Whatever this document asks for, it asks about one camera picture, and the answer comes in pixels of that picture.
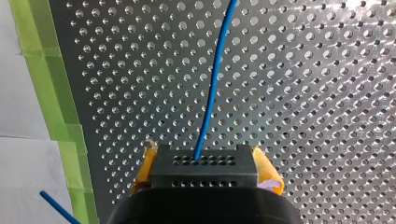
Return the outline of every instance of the wire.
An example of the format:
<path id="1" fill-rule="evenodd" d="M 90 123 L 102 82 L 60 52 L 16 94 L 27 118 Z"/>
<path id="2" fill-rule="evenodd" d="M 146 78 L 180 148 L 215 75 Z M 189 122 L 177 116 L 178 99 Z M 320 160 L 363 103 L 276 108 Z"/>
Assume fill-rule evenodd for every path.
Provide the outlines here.
<path id="1" fill-rule="evenodd" d="M 207 129 L 209 128 L 211 114 L 213 111 L 213 105 L 215 103 L 216 91 L 218 90 L 218 74 L 221 61 L 221 54 L 224 50 L 225 39 L 227 35 L 227 30 L 230 26 L 231 20 L 233 19 L 233 12 L 235 11 L 237 0 L 230 0 L 228 4 L 227 11 L 225 13 L 224 21 L 220 28 L 218 44 L 216 45 L 215 59 L 213 62 L 212 77 L 210 78 L 210 89 L 207 97 L 206 110 L 204 121 L 202 124 L 201 131 L 199 133 L 197 145 L 194 150 L 194 159 L 198 161 L 200 159 L 202 148 L 204 146 L 205 135 Z"/>
<path id="2" fill-rule="evenodd" d="M 49 203 L 59 214 L 61 214 L 64 218 L 67 219 L 71 224 L 80 224 L 75 218 L 72 217 L 64 208 L 61 207 L 60 204 L 55 202 L 53 198 L 51 198 L 48 193 L 44 190 L 40 191 L 41 197 L 43 197 L 47 203 Z"/>

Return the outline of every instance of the hole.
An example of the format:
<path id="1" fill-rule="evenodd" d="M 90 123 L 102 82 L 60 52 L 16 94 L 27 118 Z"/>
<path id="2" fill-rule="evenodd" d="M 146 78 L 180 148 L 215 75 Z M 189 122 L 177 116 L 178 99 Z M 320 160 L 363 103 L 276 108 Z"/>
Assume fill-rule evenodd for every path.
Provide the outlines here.
<path id="1" fill-rule="evenodd" d="M 134 9 L 132 7 L 130 7 L 130 6 L 128 6 L 128 7 L 125 8 L 125 13 L 127 15 L 132 15 L 134 13 Z"/>
<path id="2" fill-rule="evenodd" d="M 229 184 L 228 186 L 230 186 L 230 187 L 236 187 L 236 186 L 237 186 L 237 183 L 236 183 L 236 181 L 231 181 L 230 184 Z"/>
<path id="3" fill-rule="evenodd" d="M 201 2 L 201 1 L 197 1 L 196 3 L 195 3 L 195 8 L 196 9 L 202 9 L 204 7 L 204 4 Z"/>
<path id="4" fill-rule="evenodd" d="M 219 186 L 220 187 L 227 187 L 227 185 L 228 185 L 227 181 L 220 181 L 219 182 Z"/>
<path id="5" fill-rule="evenodd" d="M 259 22 L 259 19 L 257 17 L 253 17 L 250 19 L 250 24 L 251 25 L 256 25 Z"/>
<path id="6" fill-rule="evenodd" d="M 218 186 L 218 182 L 216 182 L 216 181 L 214 181 L 214 180 L 212 180 L 212 181 L 210 181 L 210 183 L 209 183 L 209 187 L 217 187 Z"/>
<path id="7" fill-rule="evenodd" d="M 200 187 L 206 187 L 206 186 L 207 186 L 206 181 L 201 181 L 201 182 L 199 183 L 199 186 L 200 186 Z"/>
<path id="8" fill-rule="evenodd" d="M 215 0 L 215 1 L 213 2 L 213 7 L 214 7 L 214 8 L 219 8 L 219 7 L 221 7 L 221 1 L 220 1 L 220 0 Z"/>
<path id="9" fill-rule="evenodd" d="M 202 29 L 202 28 L 204 28 L 205 27 L 205 23 L 203 22 L 203 21 L 198 21 L 197 22 L 197 28 L 198 29 Z"/>

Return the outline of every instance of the metal panel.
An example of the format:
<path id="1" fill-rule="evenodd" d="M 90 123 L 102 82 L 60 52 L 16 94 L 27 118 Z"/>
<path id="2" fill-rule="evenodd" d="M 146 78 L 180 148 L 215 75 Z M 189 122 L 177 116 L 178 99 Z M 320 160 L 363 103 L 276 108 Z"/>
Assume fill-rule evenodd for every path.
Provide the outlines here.
<path id="1" fill-rule="evenodd" d="M 102 222 L 144 140 L 193 147 L 228 1 L 51 0 Z M 306 223 L 394 223 L 393 1 L 241 1 L 207 148 L 262 145 Z"/>

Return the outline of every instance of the green tape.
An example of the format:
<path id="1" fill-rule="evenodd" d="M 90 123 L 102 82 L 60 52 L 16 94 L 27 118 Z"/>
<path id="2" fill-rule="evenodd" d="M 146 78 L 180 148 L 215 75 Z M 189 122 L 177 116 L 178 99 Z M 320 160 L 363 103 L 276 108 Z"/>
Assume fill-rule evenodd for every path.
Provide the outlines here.
<path id="1" fill-rule="evenodd" d="M 47 0 L 10 0 L 21 49 L 52 140 L 58 141 L 74 216 L 99 223 L 87 148 Z"/>

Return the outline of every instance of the perforated metal sheet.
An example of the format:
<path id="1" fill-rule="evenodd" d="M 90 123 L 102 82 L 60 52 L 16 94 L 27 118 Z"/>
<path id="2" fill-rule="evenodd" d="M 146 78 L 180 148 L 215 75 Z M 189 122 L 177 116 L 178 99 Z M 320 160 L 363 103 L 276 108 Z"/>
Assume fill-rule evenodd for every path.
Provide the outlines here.
<path id="1" fill-rule="evenodd" d="M 50 3 L 105 222 L 146 138 L 195 145 L 228 1 Z M 395 19 L 393 1 L 241 1 L 205 146 L 262 145 L 306 223 L 395 223 Z"/>

